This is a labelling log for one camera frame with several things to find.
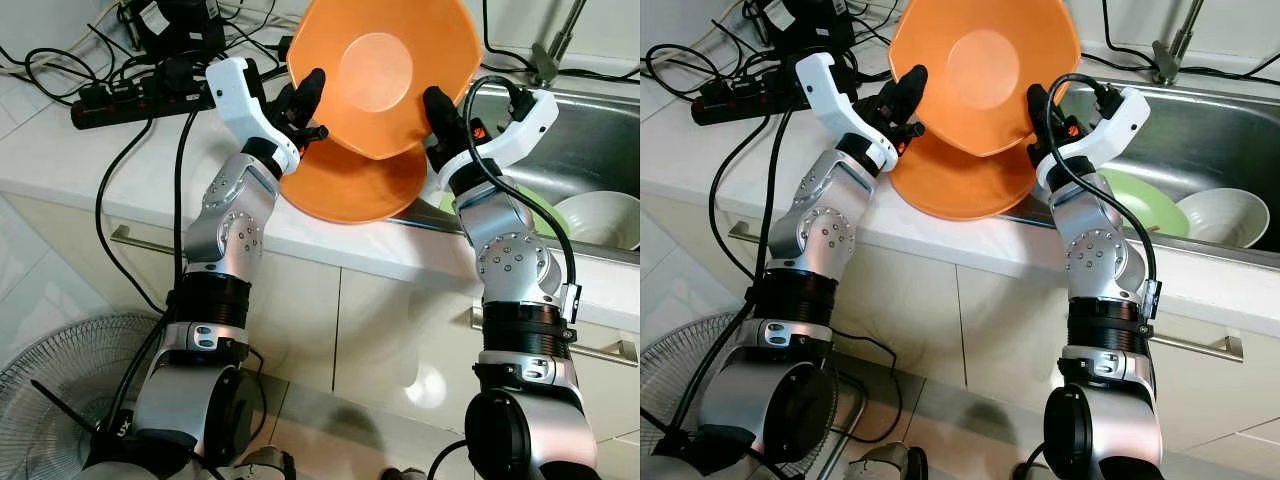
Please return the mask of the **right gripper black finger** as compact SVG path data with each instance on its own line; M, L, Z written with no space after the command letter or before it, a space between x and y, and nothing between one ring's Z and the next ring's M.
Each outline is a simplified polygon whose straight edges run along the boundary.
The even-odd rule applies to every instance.
M1043 84L1030 84L1027 90L1028 111L1038 142L1064 137L1064 114Z
M425 118L435 143L426 147L429 154L458 154L467 148L467 123L453 99L438 86L429 86L422 93Z

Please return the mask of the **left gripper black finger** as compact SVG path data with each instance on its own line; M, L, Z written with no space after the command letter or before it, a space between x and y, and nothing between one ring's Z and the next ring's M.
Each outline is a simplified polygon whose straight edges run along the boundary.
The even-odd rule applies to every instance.
M927 68L914 65L901 78L884 83L884 115L891 123L908 124L923 99L927 81Z
M291 96L291 124L308 125L321 101L326 74L314 68L293 90Z

